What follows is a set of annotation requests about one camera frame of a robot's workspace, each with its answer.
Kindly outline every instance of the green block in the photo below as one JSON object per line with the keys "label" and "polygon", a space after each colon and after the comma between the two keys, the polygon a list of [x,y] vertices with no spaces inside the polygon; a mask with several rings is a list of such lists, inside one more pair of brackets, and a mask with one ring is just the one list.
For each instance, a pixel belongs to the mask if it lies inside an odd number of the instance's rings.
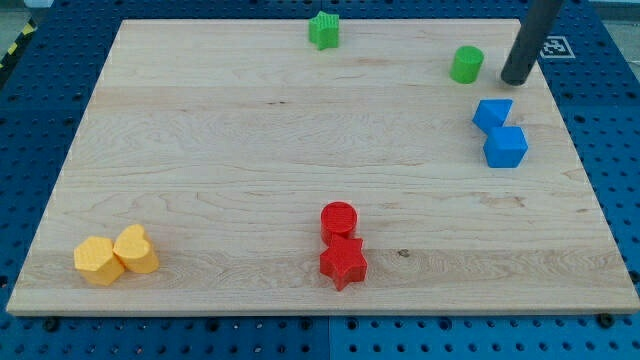
{"label": "green block", "polygon": [[339,15],[324,11],[309,19],[309,41],[316,44],[318,50],[337,48],[340,45],[339,19]]}
{"label": "green block", "polygon": [[471,84],[478,78],[484,55],[474,46],[462,46],[456,51],[449,75],[461,84]]}

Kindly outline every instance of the blue pegboard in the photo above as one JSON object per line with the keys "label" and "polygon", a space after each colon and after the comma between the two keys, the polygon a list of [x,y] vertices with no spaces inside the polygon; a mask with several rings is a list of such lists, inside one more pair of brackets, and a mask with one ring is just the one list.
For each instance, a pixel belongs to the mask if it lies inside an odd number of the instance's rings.
{"label": "blue pegboard", "polygon": [[[320,9],[343,18],[523,18],[528,1],[56,1],[0,93],[2,309],[122,19],[310,18]],[[637,280],[640,85],[588,3],[567,0],[552,34],[575,59],[539,58],[541,68]],[[594,316],[16,319],[3,311],[0,359],[639,358],[640,316],[613,319],[605,329]]]}

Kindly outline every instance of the yellow hexagon block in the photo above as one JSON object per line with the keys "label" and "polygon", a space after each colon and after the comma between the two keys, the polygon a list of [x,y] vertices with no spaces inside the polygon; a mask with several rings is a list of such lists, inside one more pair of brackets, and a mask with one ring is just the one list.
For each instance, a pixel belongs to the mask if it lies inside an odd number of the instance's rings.
{"label": "yellow hexagon block", "polygon": [[107,286],[124,272],[124,266],[113,255],[113,241],[90,236],[73,250],[76,269],[90,283]]}
{"label": "yellow hexagon block", "polygon": [[148,274],[160,266],[153,243],[140,224],[131,225],[122,231],[116,239],[113,253],[127,269],[136,273]]}

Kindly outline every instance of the yellow black caution tape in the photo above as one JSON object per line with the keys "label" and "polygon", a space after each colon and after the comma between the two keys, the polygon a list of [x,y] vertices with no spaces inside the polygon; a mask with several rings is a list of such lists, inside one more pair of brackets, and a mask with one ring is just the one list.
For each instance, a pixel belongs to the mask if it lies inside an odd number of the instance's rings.
{"label": "yellow black caution tape", "polygon": [[11,72],[16,67],[20,57],[22,57],[24,50],[27,48],[36,30],[36,23],[33,19],[29,20],[20,34],[18,34],[16,41],[9,46],[7,53],[2,57],[2,60],[0,60],[0,89],[4,87],[4,84],[9,79]]}

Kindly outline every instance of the green cylinder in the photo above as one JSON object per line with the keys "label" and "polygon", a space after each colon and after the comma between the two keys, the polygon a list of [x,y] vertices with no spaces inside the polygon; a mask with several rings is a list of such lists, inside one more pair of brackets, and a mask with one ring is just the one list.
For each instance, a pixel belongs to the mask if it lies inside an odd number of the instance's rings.
{"label": "green cylinder", "polygon": [[471,84],[476,81],[484,55],[475,46],[462,46],[456,51],[449,76],[461,84]]}

